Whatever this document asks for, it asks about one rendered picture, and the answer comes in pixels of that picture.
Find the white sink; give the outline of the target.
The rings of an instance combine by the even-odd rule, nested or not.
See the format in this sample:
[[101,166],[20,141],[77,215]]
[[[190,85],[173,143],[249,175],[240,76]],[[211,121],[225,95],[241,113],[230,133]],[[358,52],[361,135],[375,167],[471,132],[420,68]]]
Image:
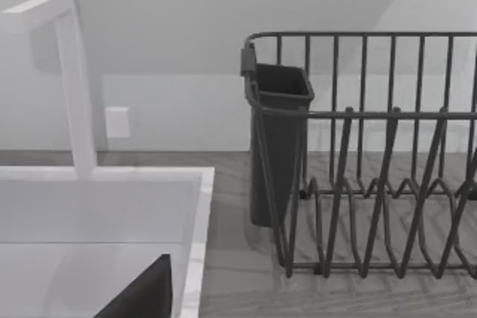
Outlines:
[[199,318],[215,169],[0,167],[0,318],[93,318],[162,254]]

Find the dark grey cutlery holder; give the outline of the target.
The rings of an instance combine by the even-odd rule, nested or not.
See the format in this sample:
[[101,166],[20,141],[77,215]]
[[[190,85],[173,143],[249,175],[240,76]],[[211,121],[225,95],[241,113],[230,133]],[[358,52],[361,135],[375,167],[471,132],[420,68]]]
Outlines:
[[[308,109],[315,98],[306,72],[294,66],[260,63],[256,67],[259,99],[263,106],[278,109]],[[294,179],[297,119],[264,115],[265,143],[273,180],[274,202],[283,221]],[[263,175],[258,136],[250,134],[250,220],[255,226],[272,227]]]

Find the white tall tap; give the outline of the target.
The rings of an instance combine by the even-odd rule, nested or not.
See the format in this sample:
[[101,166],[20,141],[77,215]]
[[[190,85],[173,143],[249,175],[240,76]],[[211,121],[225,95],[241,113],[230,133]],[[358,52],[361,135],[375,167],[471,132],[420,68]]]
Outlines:
[[27,0],[0,13],[0,25],[13,34],[47,22],[55,24],[57,33],[75,174],[91,179],[98,164],[89,76],[75,0]]

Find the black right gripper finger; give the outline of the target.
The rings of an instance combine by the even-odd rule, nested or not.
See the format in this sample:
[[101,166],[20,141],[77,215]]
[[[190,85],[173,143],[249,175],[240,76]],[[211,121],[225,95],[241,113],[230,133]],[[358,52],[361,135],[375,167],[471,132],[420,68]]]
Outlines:
[[171,255],[162,254],[93,318],[171,318]]

